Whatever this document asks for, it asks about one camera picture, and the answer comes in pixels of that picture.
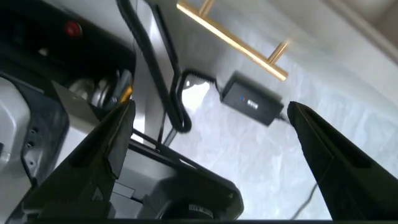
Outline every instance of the power adapter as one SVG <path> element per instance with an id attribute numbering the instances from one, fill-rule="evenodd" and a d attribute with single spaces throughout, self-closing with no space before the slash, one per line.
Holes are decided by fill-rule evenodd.
<path id="1" fill-rule="evenodd" d="M 235 72 L 221 93 L 220 100 L 229 107 L 269 126 L 280 117 L 284 105 L 281 96 L 259 86 L 254 81 Z"/>

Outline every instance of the red button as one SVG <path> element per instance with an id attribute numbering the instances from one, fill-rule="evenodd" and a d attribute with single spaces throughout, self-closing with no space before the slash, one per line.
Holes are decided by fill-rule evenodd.
<path id="1" fill-rule="evenodd" d="M 81 36 L 81 27 L 77 22 L 69 21 L 65 24 L 65 32 L 69 37 Z"/>

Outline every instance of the white wall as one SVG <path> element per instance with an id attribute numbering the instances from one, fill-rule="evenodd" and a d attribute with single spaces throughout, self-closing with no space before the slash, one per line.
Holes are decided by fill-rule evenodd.
<path id="1" fill-rule="evenodd" d="M 271 42 L 291 39 L 287 55 L 312 75 L 398 123 L 397 51 L 387 54 L 336 13 L 338 1 L 221 1 Z"/>

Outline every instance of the brass rod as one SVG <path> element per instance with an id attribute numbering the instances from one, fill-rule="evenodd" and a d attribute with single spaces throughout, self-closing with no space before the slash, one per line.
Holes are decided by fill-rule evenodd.
<path id="1" fill-rule="evenodd" d="M 282 81 L 287 78 L 287 72 L 285 70 L 281 69 L 277 65 L 271 65 L 265 56 L 260 54 L 257 50 L 254 50 L 252 47 L 248 46 L 248 44 L 237 38 L 231 32 L 226 30 L 223 26 L 217 24 L 209 18 L 201 17 L 198 10 L 189 3 L 179 0 L 177 3 L 177 9 L 181 10 L 183 13 L 191 17 L 200 25 L 208 29 L 210 32 L 217 35 L 223 41 L 227 42 L 229 45 L 242 52 L 254 62 L 258 63 L 261 67 L 273 74 L 273 76 Z"/>
<path id="2" fill-rule="evenodd" d="M 199 16 L 207 16 L 211 7 L 213 6 L 215 0 L 205 0 L 205 2 L 201 5 L 199 10 Z"/>
<path id="3" fill-rule="evenodd" d="M 268 61 L 271 65 L 275 64 L 276 61 L 285 53 L 287 46 L 289 43 L 287 41 L 282 42 L 278 45 L 278 47 L 274 50 L 274 52 L 269 56 Z"/>

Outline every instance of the coiled cable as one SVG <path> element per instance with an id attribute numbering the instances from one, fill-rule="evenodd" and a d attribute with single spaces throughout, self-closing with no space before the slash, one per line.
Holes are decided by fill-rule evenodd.
<path id="1" fill-rule="evenodd" d="M 185 80 L 189 75 L 194 75 L 211 83 L 216 83 L 216 79 L 194 69 L 185 70 L 180 76 L 181 78 L 177 89 L 171 90 L 169 95 L 163 80 L 162 72 L 160 71 L 159 64 L 156 60 L 150 38 L 148 37 L 144 26 L 141 24 L 135 10 L 132 8 L 130 1 L 116 0 L 116 3 L 125 23 L 141 49 L 160 100 L 162 101 L 164 110 L 169 116 L 173 128 L 180 133 L 189 132 L 192 128 L 192 122 L 182 103 L 182 90 Z"/>

